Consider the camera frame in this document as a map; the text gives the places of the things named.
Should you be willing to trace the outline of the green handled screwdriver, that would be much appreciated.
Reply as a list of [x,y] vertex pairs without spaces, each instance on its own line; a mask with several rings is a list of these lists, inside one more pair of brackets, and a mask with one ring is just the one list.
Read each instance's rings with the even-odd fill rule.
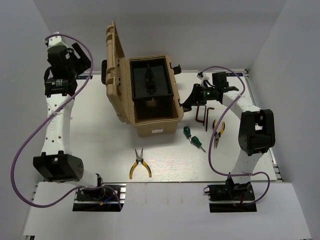
[[185,137],[189,140],[189,142],[192,143],[192,134],[191,134],[191,129],[189,126],[183,127],[183,133],[184,133]]
[[195,147],[197,147],[198,149],[201,149],[204,153],[206,152],[206,150],[202,147],[203,144],[200,142],[198,137],[192,136],[191,137],[191,144],[194,145]]

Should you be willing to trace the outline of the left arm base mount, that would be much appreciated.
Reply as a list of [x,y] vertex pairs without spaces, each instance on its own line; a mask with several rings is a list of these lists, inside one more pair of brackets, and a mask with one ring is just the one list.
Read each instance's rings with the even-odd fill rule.
[[112,189],[77,190],[73,212],[120,212],[125,203],[126,184],[114,183]]

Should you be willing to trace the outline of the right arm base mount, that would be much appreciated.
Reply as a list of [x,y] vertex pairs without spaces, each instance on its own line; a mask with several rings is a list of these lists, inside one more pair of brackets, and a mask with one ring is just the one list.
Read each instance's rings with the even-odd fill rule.
[[211,184],[203,189],[208,195],[210,213],[254,213],[257,212],[253,187],[227,192],[225,184]]

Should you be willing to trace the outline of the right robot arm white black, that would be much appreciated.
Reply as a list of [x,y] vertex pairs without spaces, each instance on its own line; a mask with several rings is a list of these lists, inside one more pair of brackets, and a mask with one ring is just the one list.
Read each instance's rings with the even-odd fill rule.
[[197,77],[201,82],[193,85],[189,97],[181,104],[183,111],[189,112],[193,106],[217,101],[240,120],[238,144],[241,151],[234,168],[227,174],[223,191],[236,200],[249,188],[259,159],[275,145],[274,114],[270,109],[261,109],[247,101],[243,90],[229,85],[226,72],[213,73],[212,83],[203,72]]

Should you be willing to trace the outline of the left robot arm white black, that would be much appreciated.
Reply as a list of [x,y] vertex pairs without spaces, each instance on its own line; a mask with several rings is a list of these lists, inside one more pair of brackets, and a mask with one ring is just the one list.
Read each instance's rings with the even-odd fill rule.
[[90,196],[99,200],[105,196],[106,187],[99,183],[98,174],[86,170],[83,161],[72,154],[70,144],[77,76],[91,67],[91,61],[78,43],[71,47],[49,45],[47,61],[50,66],[44,73],[44,94],[49,120],[41,154],[33,158],[33,166],[48,182],[89,187]]

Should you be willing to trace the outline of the large dark red hex key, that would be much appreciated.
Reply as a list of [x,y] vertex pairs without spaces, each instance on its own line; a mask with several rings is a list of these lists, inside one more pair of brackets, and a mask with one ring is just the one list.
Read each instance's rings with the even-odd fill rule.
[[205,105],[198,105],[196,108],[195,120],[203,126],[205,125],[206,110],[207,107]]

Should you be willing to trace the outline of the small dark red hex key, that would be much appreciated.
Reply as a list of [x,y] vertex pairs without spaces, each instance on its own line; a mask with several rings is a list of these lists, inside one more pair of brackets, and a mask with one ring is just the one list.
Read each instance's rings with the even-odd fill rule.
[[208,123],[209,123],[209,111],[214,110],[214,107],[207,107],[206,108],[206,116],[205,116],[205,131],[208,131]]

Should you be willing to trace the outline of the tan plastic toolbox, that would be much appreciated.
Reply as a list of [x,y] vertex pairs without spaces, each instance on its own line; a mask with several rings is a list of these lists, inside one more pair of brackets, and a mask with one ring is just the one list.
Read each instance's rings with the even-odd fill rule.
[[175,133],[184,116],[175,78],[181,66],[166,54],[126,58],[115,22],[107,27],[106,49],[101,82],[118,119],[139,137]]

